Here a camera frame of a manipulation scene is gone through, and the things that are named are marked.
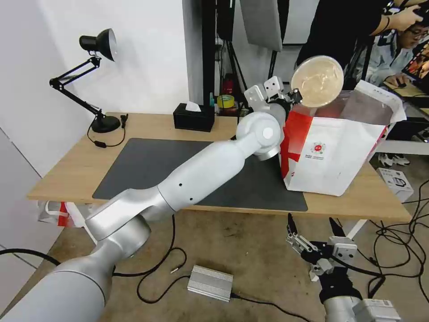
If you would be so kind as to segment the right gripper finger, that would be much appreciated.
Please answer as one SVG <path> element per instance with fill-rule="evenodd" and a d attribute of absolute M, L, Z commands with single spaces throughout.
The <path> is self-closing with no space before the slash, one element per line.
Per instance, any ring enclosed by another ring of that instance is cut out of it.
<path fill-rule="evenodd" d="M 287 237 L 286 241 L 292 246 L 298 254 L 304 256 L 316 255 L 319 249 L 317 246 L 312 244 L 303 235 L 298 233 L 297 226 L 291 213 L 287 216 Z"/>
<path fill-rule="evenodd" d="M 343 228 L 339 225 L 333 218 L 329 218 L 329 223 L 331 225 L 332 233 L 335 237 L 346 237 Z"/>

